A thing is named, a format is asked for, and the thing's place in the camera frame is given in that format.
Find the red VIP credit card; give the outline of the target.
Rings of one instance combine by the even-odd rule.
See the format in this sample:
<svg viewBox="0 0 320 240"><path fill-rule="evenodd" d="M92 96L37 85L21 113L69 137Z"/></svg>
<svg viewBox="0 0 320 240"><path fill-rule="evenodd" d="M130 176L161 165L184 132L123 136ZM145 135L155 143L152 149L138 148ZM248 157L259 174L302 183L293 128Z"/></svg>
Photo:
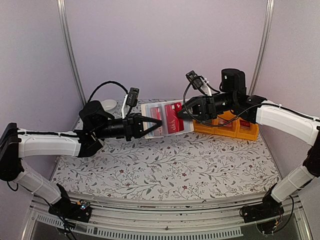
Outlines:
<svg viewBox="0 0 320 240"><path fill-rule="evenodd" d="M178 112L182 109L180 102L166 104L165 118L167 123L167 131L169 134L176 134L184 130L184 121L178 117Z"/></svg>

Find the red cards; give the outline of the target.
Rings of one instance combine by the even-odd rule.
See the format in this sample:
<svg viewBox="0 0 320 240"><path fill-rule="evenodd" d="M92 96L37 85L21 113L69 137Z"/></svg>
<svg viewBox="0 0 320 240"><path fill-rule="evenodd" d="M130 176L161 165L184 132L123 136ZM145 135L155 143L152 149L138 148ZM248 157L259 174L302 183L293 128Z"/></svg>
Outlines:
<svg viewBox="0 0 320 240"><path fill-rule="evenodd" d="M249 128L250 128L250 123L247 122L247 121L245 121L245 120L240 120L240 126L241 126L242 128L247 128L247 129L249 129Z"/></svg>

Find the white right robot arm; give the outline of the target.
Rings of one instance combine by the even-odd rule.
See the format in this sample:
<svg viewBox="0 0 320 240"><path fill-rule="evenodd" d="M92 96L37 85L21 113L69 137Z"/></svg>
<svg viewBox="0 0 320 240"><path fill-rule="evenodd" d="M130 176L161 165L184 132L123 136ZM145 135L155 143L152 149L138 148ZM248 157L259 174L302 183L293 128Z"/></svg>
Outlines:
<svg viewBox="0 0 320 240"><path fill-rule="evenodd" d="M280 204L320 176L319 117L275 104L262 96L248 95L245 73L239 69L222 69L219 89L214 94L205 93L202 89L208 85L203 76L193 70L185 76L189 82L187 87L200 91L201 95L182 100L182 109L177 114L180 118L213 128L215 125L210 120L231 111L234 116L226 124L241 118L251 124L267 126L294 136L310 146L306 159L268 190L262 200L264 204Z"/></svg>

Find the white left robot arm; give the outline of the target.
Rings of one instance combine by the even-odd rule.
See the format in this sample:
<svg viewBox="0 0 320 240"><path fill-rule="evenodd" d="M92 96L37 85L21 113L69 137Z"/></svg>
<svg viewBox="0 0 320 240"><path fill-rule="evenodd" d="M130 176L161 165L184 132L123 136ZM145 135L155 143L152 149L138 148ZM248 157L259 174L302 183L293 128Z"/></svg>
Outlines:
<svg viewBox="0 0 320 240"><path fill-rule="evenodd" d="M79 112L83 127L68 132L28 131L11 122L0 138L0 179L15 182L42 197L53 206L69 205L65 189L43 178L26 163L31 156L71 156L87 158L95 155L107 138L139 139L162 126L159 119L131 113L115 118L98 100L88 102Z"/></svg>

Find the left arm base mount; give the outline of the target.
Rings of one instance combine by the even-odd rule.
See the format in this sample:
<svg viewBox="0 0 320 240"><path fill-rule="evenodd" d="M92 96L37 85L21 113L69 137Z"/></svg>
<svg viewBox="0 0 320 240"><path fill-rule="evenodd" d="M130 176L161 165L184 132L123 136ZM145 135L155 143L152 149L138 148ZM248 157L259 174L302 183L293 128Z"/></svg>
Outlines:
<svg viewBox="0 0 320 240"><path fill-rule="evenodd" d="M62 185L56 184L61 193L61 199L51 204L48 212L62 219L70 219L79 222L88 223L92 214L92 208L88 201L79 200L76 203L71 202L69 195Z"/></svg>

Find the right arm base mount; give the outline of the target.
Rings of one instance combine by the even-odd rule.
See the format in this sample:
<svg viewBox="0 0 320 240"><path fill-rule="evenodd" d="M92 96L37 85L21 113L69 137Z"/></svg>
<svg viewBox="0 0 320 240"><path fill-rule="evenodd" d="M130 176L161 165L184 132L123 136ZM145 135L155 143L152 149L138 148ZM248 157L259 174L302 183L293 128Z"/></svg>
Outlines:
<svg viewBox="0 0 320 240"><path fill-rule="evenodd" d="M282 204L274 200L271 193L268 192L262 198L262 203L243 206L239 210L239 215L245 223L250 223L272 217L281 217L284 212Z"/></svg>

